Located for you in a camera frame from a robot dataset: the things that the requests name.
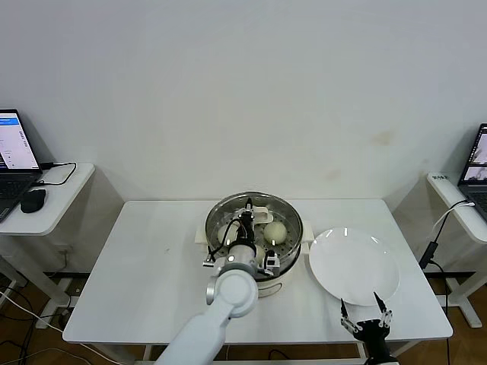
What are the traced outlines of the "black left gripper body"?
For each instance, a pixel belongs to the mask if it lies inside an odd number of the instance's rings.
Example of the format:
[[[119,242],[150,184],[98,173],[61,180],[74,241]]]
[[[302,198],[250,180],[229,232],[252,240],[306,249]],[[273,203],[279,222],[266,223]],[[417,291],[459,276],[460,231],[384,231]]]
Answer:
[[[237,217],[239,228],[237,229],[237,239],[234,245],[244,245],[248,247],[255,247],[255,234],[253,229],[254,216],[253,213],[243,212]]]

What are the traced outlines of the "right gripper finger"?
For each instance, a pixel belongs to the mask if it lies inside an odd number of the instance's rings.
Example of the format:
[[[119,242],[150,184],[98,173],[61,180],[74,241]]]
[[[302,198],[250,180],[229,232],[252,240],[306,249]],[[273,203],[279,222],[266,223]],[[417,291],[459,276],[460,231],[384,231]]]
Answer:
[[[387,308],[385,302],[374,292],[375,300],[380,309],[381,318],[379,322],[380,327],[390,327],[390,323],[393,317],[393,312]]]
[[[343,299],[340,300],[341,306],[340,306],[340,312],[341,312],[341,319],[340,323],[342,327],[347,330],[351,335],[358,334],[360,331],[360,327],[353,322],[348,315],[348,311],[346,309],[346,305]]]

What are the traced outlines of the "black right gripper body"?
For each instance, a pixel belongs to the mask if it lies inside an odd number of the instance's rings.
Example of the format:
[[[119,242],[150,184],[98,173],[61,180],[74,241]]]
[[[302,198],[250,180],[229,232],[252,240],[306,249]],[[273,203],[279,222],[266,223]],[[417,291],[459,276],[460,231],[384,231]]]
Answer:
[[[357,330],[353,336],[364,343],[368,361],[390,361],[390,350],[386,344],[390,326],[383,324],[380,319],[360,321],[355,326]]]

